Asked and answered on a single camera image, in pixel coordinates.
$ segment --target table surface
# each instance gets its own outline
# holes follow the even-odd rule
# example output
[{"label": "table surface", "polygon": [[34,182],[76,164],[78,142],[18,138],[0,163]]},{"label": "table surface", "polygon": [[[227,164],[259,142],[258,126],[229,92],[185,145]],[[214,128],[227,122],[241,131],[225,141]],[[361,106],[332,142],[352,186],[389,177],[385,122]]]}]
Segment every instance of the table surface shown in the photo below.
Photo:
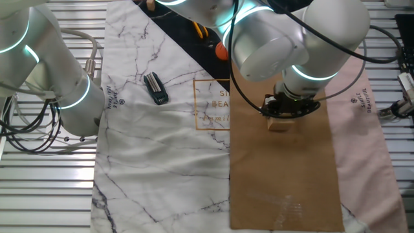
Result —
[{"label": "table surface", "polygon": [[[61,27],[80,30],[92,35],[100,44],[96,76],[100,75],[104,55],[106,0],[51,0],[50,9]],[[395,14],[414,14],[414,11],[389,9],[380,1],[365,2],[371,24],[386,28],[399,36]],[[71,52],[85,65],[92,46],[85,39],[63,35]],[[395,49],[392,41],[370,30],[367,36],[368,56],[390,57]],[[367,73],[375,93],[377,108],[389,107],[401,99],[396,63],[367,64]],[[42,107],[41,100],[19,95],[25,116],[32,120]],[[16,125],[23,125],[15,118]],[[411,119],[383,123],[388,149],[407,212],[410,232],[414,232],[414,132]],[[0,161],[0,232],[89,232],[93,187],[95,137],[80,138],[61,132],[53,151],[67,144],[74,151],[55,156],[27,155],[6,144]],[[35,146],[41,141],[28,143]]]}]

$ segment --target marble pattern cloth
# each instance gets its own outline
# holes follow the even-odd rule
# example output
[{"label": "marble pattern cloth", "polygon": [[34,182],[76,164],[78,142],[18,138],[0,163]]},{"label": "marble pattern cloth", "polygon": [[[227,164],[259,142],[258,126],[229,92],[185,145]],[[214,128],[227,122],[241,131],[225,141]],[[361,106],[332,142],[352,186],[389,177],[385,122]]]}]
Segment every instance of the marble pattern cloth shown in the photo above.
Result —
[{"label": "marble pattern cloth", "polygon": [[[151,71],[166,87],[166,105],[155,105],[148,95],[143,76]],[[229,114],[210,104],[225,90],[217,82],[194,81],[211,79],[139,7],[108,4],[102,77],[107,108],[96,155],[92,232],[233,232],[230,132],[228,123],[210,118]],[[223,130],[196,130],[195,118],[198,128]],[[346,232],[370,232],[346,207],[342,212]]]}]

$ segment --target white robotic arm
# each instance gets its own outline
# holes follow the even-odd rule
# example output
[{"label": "white robotic arm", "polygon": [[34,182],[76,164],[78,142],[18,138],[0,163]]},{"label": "white robotic arm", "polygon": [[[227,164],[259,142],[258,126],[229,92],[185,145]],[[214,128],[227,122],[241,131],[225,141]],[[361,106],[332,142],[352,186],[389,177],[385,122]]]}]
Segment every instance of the white robotic arm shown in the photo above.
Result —
[{"label": "white robotic arm", "polygon": [[30,88],[37,86],[33,93],[52,93],[40,98],[56,98],[69,133],[96,135],[104,92],[66,47],[53,13],[45,5],[34,6],[45,1],[0,1],[0,96],[11,96],[24,82],[31,83]]},{"label": "white robotic arm", "polygon": [[[232,0],[158,2],[213,28],[228,46]],[[308,98],[323,89],[349,58],[266,3],[239,2],[232,58],[247,80],[261,81],[283,71],[284,84],[279,83],[276,92]],[[355,50],[369,30],[369,14],[360,0],[314,0],[293,14],[349,50]]]}]

